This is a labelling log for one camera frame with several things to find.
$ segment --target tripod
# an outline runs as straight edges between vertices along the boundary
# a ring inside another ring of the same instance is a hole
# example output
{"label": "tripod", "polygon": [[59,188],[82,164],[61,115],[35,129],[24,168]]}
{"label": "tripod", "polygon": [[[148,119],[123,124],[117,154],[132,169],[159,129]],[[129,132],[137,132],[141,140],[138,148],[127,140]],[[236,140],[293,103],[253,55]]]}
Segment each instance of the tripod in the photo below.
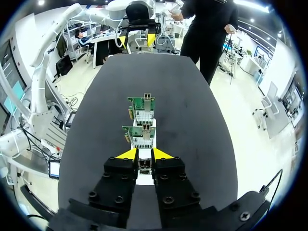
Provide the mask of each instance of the tripod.
{"label": "tripod", "polygon": [[231,76],[230,77],[230,85],[232,83],[232,78],[233,78],[233,44],[232,44],[231,38],[232,38],[232,34],[230,36],[230,39],[229,39],[227,45],[225,46],[224,50],[222,51],[222,53],[224,53],[224,51],[226,51],[226,55],[228,55],[228,49],[229,49],[229,47],[231,47],[231,72],[229,72],[229,76]]}

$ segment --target white floor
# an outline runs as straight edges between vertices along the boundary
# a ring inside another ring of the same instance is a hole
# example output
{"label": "white floor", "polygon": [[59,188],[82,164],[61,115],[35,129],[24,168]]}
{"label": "white floor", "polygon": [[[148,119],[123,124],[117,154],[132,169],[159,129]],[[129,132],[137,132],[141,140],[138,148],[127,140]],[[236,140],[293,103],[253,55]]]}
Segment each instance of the white floor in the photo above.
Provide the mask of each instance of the white floor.
{"label": "white floor", "polygon": [[[81,58],[68,75],[61,78],[56,85],[60,93],[72,99],[79,100],[74,107],[78,107],[84,93],[94,79],[100,66],[92,68]],[[236,70],[235,79],[230,85],[230,76],[218,70],[211,84],[211,90],[220,106],[226,120],[233,142],[237,174],[238,197],[248,191],[259,191],[283,168],[282,181],[276,199],[283,193],[288,183],[291,171],[291,156],[295,152],[295,134],[292,124],[289,124],[276,137],[269,139],[267,132],[257,129],[257,123],[252,116],[255,108],[261,107],[261,92],[256,87],[252,77],[242,71]],[[58,209],[57,185],[58,181],[29,176],[32,182],[30,189],[52,210]],[[272,184],[267,199],[271,199],[277,180]],[[16,190],[17,199],[24,204],[28,211],[37,214],[29,205],[19,190]]]}

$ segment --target ceiling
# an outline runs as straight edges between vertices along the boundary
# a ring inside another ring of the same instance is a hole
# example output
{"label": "ceiling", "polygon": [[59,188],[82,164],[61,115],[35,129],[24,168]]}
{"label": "ceiling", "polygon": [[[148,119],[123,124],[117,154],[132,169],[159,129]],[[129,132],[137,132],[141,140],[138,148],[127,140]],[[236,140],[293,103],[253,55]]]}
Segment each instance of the ceiling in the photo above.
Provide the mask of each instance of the ceiling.
{"label": "ceiling", "polygon": [[[275,39],[277,38],[277,34],[279,33],[279,31],[282,30],[281,20],[279,19],[273,8],[270,6],[269,0],[262,0],[262,1],[246,0],[246,1],[254,2],[264,7],[268,6],[270,13],[264,13],[262,11],[253,8],[238,5],[239,26],[244,28],[240,29],[248,33],[253,39],[257,39],[257,41],[260,42],[265,47],[270,47],[270,49],[273,51],[274,49],[258,36],[262,37],[263,39],[268,41],[272,46],[275,47],[276,45]],[[25,0],[24,5],[15,15],[15,18],[13,19],[12,23],[18,21],[19,19],[23,18],[24,16],[30,13],[38,14],[54,8],[70,6],[76,2],[78,2],[81,5],[105,5],[108,3],[106,2],[106,0],[45,0],[44,5],[39,6],[38,0]],[[270,40],[267,40],[267,38],[269,37],[268,34],[273,36],[275,39],[270,38]]]}

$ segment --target desk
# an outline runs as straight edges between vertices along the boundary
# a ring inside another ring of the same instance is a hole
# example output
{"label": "desk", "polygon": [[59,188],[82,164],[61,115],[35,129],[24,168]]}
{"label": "desk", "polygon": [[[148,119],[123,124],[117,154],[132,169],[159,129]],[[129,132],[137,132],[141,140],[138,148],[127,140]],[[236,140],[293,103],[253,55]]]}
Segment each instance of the desk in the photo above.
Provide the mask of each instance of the desk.
{"label": "desk", "polygon": [[[132,35],[135,35],[137,33],[137,31],[132,31],[129,33],[129,37],[132,36]],[[116,36],[115,33],[112,33],[110,35],[101,35],[101,36],[97,36],[97,37],[94,37],[92,39],[89,39],[86,43],[94,43],[94,53],[93,53],[93,69],[96,68],[96,53],[97,53],[97,44],[99,42],[102,42],[102,41],[106,41],[106,40],[112,40],[112,39],[115,39]],[[127,46],[127,50],[129,53],[130,52],[130,48],[129,48],[129,45]]]}
{"label": "desk", "polygon": [[263,70],[263,68],[255,61],[255,58],[250,56],[245,56],[243,58],[240,67],[251,75],[254,75],[259,69]]}
{"label": "desk", "polygon": [[[221,210],[237,199],[237,171],[226,122],[204,77],[189,57],[115,55],[102,66],[68,133],[60,166],[59,207],[87,203],[110,156],[130,149],[127,97],[156,97],[157,148],[180,156],[202,208]],[[136,185],[128,228],[159,228],[154,186]]]}

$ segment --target screw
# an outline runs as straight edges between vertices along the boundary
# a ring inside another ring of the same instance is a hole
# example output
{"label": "screw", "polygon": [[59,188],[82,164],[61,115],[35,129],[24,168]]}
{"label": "screw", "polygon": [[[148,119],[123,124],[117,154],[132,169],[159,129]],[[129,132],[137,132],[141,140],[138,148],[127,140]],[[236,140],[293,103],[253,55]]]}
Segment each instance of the screw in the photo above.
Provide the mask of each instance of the screw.
{"label": "screw", "polygon": [[191,194],[191,197],[192,197],[192,198],[200,198],[200,194],[199,194],[198,192],[193,192],[193,193]]}
{"label": "screw", "polygon": [[180,174],[179,174],[179,178],[180,178],[181,180],[185,180],[185,179],[187,178],[186,173],[185,173],[185,172],[180,173]]}
{"label": "screw", "polygon": [[167,180],[169,177],[167,176],[167,175],[162,175],[162,176],[160,176],[160,179],[162,179],[162,180]]}
{"label": "screw", "polygon": [[247,221],[250,218],[250,213],[249,212],[243,212],[240,216],[241,221]]}
{"label": "screw", "polygon": [[116,199],[115,199],[115,202],[117,204],[122,204],[124,202],[124,198],[122,196],[118,196]]}
{"label": "screw", "polygon": [[110,174],[108,172],[104,172],[103,177],[105,178],[110,177]]}
{"label": "screw", "polygon": [[122,179],[122,180],[127,180],[127,179],[128,179],[128,176],[127,176],[127,175],[123,175],[123,176],[121,177],[121,179]]}
{"label": "screw", "polygon": [[163,198],[163,202],[164,202],[164,204],[169,205],[169,204],[172,204],[174,202],[174,199],[173,199],[172,196],[165,196]]}
{"label": "screw", "polygon": [[94,199],[95,197],[97,197],[97,193],[95,191],[91,191],[89,193],[89,198]]}

